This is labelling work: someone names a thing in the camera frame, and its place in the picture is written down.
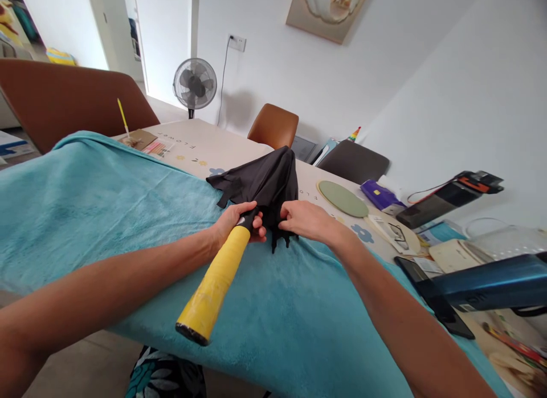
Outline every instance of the pencil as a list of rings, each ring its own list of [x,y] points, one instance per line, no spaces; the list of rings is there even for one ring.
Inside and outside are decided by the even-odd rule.
[[[118,106],[120,106],[121,118],[124,119],[125,132],[127,133],[127,137],[130,139],[131,136],[129,135],[129,128],[127,127],[127,122],[125,121],[124,109],[121,107],[120,99],[118,99]]]

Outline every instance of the umbrella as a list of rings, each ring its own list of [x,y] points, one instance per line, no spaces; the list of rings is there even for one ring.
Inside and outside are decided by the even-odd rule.
[[[236,204],[254,200],[257,206],[242,214],[177,320],[176,330],[202,346],[209,344],[224,296],[238,270],[252,232],[252,222],[259,211],[263,213],[263,225],[272,231],[272,252],[281,237],[289,247],[289,237],[293,233],[280,230],[278,224],[283,203],[298,199],[295,154],[284,146],[220,176],[208,177],[207,182],[224,191],[217,203],[221,208],[226,207],[228,200]]]

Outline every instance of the yellow handle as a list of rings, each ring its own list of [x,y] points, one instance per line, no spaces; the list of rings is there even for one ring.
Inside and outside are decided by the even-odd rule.
[[[251,233],[236,226],[213,259],[205,277],[177,320],[176,329],[188,339],[206,346],[217,322],[224,297],[238,271]]]

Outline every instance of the standing fan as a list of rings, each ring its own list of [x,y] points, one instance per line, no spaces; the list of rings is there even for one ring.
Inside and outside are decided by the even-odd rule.
[[[217,75],[208,62],[192,58],[185,60],[175,72],[173,92],[178,101],[188,108],[188,117],[194,110],[207,106],[217,92]]]

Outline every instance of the power outlet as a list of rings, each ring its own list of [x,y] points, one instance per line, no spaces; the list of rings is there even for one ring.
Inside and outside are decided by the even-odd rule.
[[[230,36],[232,36],[233,39],[230,39],[230,42],[228,43],[228,47],[239,50],[240,52],[244,52],[245,44],[247,44],[247,39],[243,39],[236,35],[230,35]]]

